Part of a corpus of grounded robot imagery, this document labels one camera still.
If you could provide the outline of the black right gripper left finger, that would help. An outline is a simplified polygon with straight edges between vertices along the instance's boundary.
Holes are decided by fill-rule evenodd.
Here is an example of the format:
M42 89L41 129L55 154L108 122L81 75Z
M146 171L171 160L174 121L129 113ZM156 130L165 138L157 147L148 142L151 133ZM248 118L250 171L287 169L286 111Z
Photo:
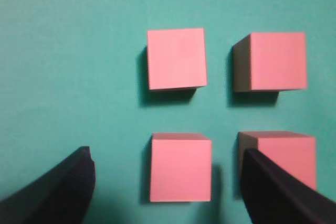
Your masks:
M82 223L96 184L90 148L82 146L34 182L1 201L1 223Z

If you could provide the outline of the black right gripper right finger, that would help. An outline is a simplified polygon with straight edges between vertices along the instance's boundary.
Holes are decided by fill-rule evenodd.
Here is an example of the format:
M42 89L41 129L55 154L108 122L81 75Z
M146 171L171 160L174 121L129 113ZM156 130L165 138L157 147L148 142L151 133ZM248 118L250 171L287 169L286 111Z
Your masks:
M252 223L335 223L335 202L254 148L244 151L241 195Z

